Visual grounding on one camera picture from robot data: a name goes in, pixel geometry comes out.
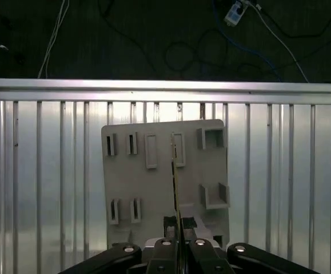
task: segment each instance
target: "power strip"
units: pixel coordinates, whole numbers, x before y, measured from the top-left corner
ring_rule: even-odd
[[[224,21],[228,26],[235,27],[244,15],[248,5],[243,4],[242,2],[244,1],[237,0],[229,10],[228,14],[225,16]]]

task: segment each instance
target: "dark floor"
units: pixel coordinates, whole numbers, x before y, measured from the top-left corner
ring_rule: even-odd
[[[100,1],[103,9],[109,3]],[[231,0],[222,1],[218,12],[224,16]],[[259,3],[290,34],[317,33],[331,17],[331,0]],[[60,6],[61,0],[0,0],[0,15],[13,25],[9,31],[0,20],[1,43],[12,52],[0,50],[0,77],[37,77]],[[196,48],[202,33],[216,27],[212,0],[115,0],[107,19],[143,47],[155,71],[134,43],[99,16],[97,0],[71,0],[51,52],[49,78],[277,81],[259,57],[227,43],[216,31],[208,32],[198,45],[198,57],[216,66],[200,65],[184,46],[185,42]],[[222,26],[228,36],[263,53],[276,67],[292,62],[252,9],[237,27]],[[276,33],[300,59],[331,39],[331,25],[319,38],[289,39]],[[186,66],[184,72],[173,71],[164,60],[168,45],[179,41],[182,44],[170,48],[168,61],[174,69]],[[17,53],[24,56],[24,64],[18,64]],[[301,61],[301,66],[311,82],[331,82],[331,44]],[[278,72],[284,82],[304,82],[294,64]]]

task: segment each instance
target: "blue cable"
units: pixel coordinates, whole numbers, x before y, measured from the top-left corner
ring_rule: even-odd
[[[229,41],[229,43],[233,44],[235,47],[237,47],[238,49],[242,50],[242,51],[246,51],[247,53],[251,53],[251,54],[254,54],[256,56],[258,56],[259,58],[261,58],[264,62],[266,62],[270,68],[272,69],[272,71],[274,72],[274,74],[276,75],[277,79],[282,82],[282,79],[280,77],[280,75],[278,74],[278,72],[276,71],[276,67],[274,66],[274,64],[268,60],[266,57],[264,57],[261,53],[259,53],[258,51],[255,51],[255,50],[251,50],[247,47],[243,47],[241,45],[239,45],[238,43],[236,43],[234,40],[232,40],[231,38],[229,38],[225,33],[224,31],[222,30],[222,26],[221,26],[221,23],[220,23],[220,20],[218,18],[218,15],[217,15],[217,11],[216,11],[216,6],[215,6],[215,0],[211,0],[212,1],[212,8],[213,8],[213,14],[215,16],[215,19],[216,19],[216,24],[217,24],[217,27],[218,27],[218,30],[219,32],[226,38],[226,40]]]

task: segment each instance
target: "white cable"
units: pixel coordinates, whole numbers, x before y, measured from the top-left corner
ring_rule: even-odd
[[[67,2],[67,6],[66,6],[66,8],[65,8],[65,11],[63,12],[62,19],[61,19],[61,21],[59,22],[59,24],[58,24],[58,26],[57,26],[56,34],[55,34],[54,40],[53,40],[53,42],[52,42],[52,44],[51,44],[51,49],[52,49],[52,47],[53,47],[53,44],[54,44],[55,41],[56,41],[56,37],[57,37],[57,33],[58,33],[58,29],[61,27],[61,24],[62,24],[62,22],[63,22],[63,19],[65,18],[66,12],[67,12],[67,10],[69,9],[69,5],[70,5],[70,0],[68,0],[68,2]],[[46,60],[46,68],[45,68],[46,79],[47,79],[47,77],[48,77],[48,72],[47,72],[47,71],[48,71],[49,62],[50,62],[50,57],[51,57],[51,49],[50,49],[50,51],[49,51],[49,53],[48,53],[48,55],[47,55],[47,60]]]
[[[295,56],[293,55],[293,53],[290,51],[290,49],[288,48],[288,46],[286,46],[286,44],[273,32],[273,30],[267,25],[267,23],[264,21],[264,19],[263,19],[263,17],[262,17],[262,15],[261,15],[261,13],[259,12],[259,10],[258,10],[258,8],[257,7],[255,7],[255,5],[253,5],[253,4],[251,4],[250,2],[247,2],[248,3],[248,5],[251,7],[251,8],[253,8],[253,10],[255,10],[256,11],[256,13],[258,14],[258,16],[259,16],[259,18],[261,18],[261,20],[262,20],[262,23],[266,26],[266,28],[269,30],[269,32],[270,33],[272,33],[272,35],[287,49],[287,51],[289,52],[289,54],[291,55],[291,57],[292,57],[292,59],[295,61],[295,63],[296,63],[296,65],[297,65],[297,67],[298,67],[298,69],[301,71],[301,74],[302,74],[302,76],[305,78],[305,80],[306,80],[306,82],[308,82],[309,83],[309,80],[308,80],[308,78],[306,77],[306,75],[305,75],[305,73],[304,73],[304,71],[302,70],[302,68],[301,68],[301,66],[300,66],[300,64],[297,62],[297,60],[296,60],[296,58],[295,58]]]
[[[61,27],[61,24],[62,24],[62,22],[63,22],[63,20],[65,18],[65,15],[67,13],[67,10],[69,9],[70,0],[67,0],[67,6],[65,8],[65,11],[62,14],[63,7],[64,7],[65,3],[66,3],[66,0],[62,0],[61,8],[60,8],[60,11],[58,13],[55,26],[53,28],[53,32],[52,32],[52,35],[51,35],[51,38],[50,38],[50,42],[49,42],[49,44],[47,46],[45,58],[43,59],[43,63],[42,63],[41,69],[39,70],[39,73],[38,73],[38,78],[41,77],[42,72],[43,72],[43,68],[44,68],[45,65],[46,65],[45,73],[46,73],[46,78],[47,78],[47,69],[48,69],[48,62],[50,60],[51,49],[53,48],[53,46],[55,44],[56,37],[57,37],[57,34],[58,34],[58,30]]]
[[[56,23],[55,23],[55,26],[53,28],[53,32],[52,32],[52,35],[51,35],[51,38],[50,38],[50,42],[47,46],[47,50],[46,50],[46,53],[45,53],[45,58],[43,59],[43,63],[42,63],[42,66],[41,66],[41,69],[39,70],[39,73],[38,73],[38,79],[41,78],[41,74],[42,74],[42,71],[43,71],[43,67],[45,66],[45,63],[46,63],[46,60],[47,60],[47,57],[48,57],[48,54],[49,52],[51,51],[51,48],[52,48],[52,41],[55,37],[55,33],[56,33],[56,28],[57,28],[57,24],[60,20],[60,17],[61,17],[61,14],[62,14],[62,9],[63,9],[63,6],[65,4],[65,0],[62,0],[62,3],[61,3],[61,8],[60,8],[60,11],[58,13],[58,16],[57,16],[57,19],[56,19]]]

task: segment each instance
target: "corrugated metal wall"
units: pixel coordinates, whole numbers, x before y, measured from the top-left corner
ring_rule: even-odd
[[[331,105],[23,101],[0,101],[0,273],[106,248],[104,125],[202,118],[228,129],[231,242],[331,273]]]

